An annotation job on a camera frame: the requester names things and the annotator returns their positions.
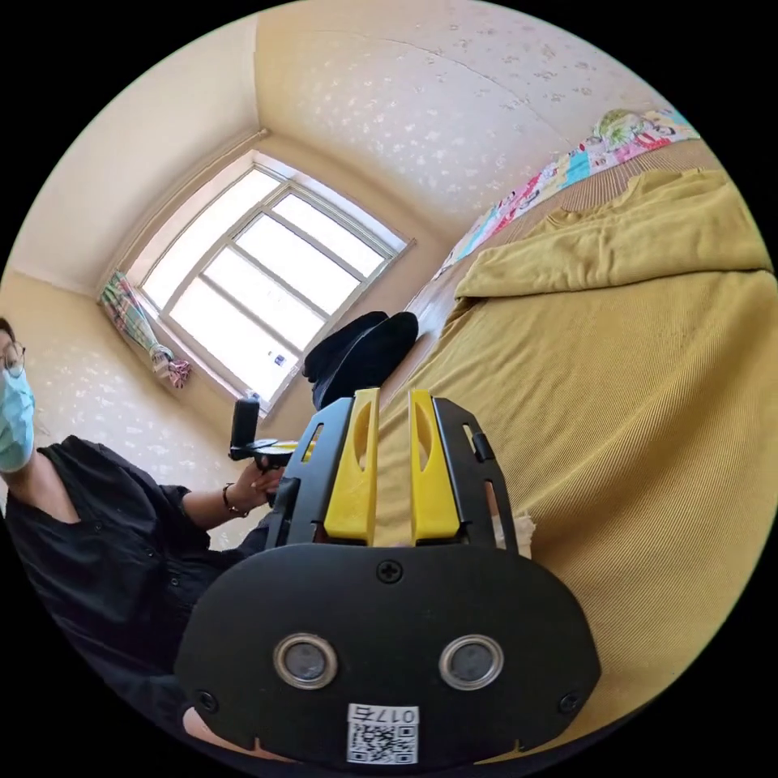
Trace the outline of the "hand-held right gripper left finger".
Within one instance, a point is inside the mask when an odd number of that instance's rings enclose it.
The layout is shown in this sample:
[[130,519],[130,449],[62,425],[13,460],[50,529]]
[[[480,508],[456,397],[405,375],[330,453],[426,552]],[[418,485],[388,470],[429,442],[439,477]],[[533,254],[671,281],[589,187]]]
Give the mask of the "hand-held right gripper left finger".
[[374,542],[379,392],[377,387],[363,389],[353,398],[323,525],[331,541],[356,545]]

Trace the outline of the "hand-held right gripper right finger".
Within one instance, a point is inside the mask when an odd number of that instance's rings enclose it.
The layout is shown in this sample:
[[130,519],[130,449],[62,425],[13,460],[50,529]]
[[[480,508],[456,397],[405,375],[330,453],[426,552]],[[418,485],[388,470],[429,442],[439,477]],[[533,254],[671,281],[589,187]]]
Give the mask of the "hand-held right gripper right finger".
[[413,390],[408,399],[412,543],[450,541],[460,518],[432,397]]

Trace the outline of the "person's left hand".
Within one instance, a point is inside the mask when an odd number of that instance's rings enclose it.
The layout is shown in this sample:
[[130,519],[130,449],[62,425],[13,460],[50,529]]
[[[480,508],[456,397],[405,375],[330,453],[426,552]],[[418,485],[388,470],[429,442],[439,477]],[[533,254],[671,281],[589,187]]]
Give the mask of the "person's left hand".
[[263,470],[255,461],[250,461],[237,481],[226,492],[227,504],[236,512],[245,514],[268,503],[284,475],[284,468]]

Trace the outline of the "person's right hand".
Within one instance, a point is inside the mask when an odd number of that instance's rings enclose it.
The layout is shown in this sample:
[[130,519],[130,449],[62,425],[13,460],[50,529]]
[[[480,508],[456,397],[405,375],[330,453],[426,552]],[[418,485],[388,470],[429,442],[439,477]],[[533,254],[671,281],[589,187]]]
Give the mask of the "person's right hand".
[[189,736],[202,740],[209,745],[217,746],[225,750],[234,751],[238,754],[251,756],[257,759],[273,760],[282,763],[294,763],[294,761],[291,759],[287,759],[283,756],[264,750],[258,740],[254,740],[254,745],[250,748],[236,746],[232,742],[224,740],[209,729],[205,721],[193,707],[189,707],[184,712],[182,716],[182,725]]

